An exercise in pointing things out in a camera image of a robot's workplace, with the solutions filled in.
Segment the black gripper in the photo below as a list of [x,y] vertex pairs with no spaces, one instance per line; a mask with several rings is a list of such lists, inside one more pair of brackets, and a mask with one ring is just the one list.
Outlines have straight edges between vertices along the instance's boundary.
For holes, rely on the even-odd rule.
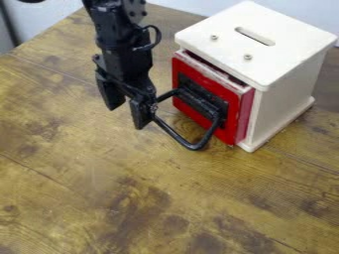
[[94,27],[94,42],[101,50],[92,60],[98,93],[109,111],[130,97],[129,109],[136,130],[153,120],[154,86],[148,76],[152,68],[152,48],[148,25],[140,26],[146,16],[145,0],[82,0]]

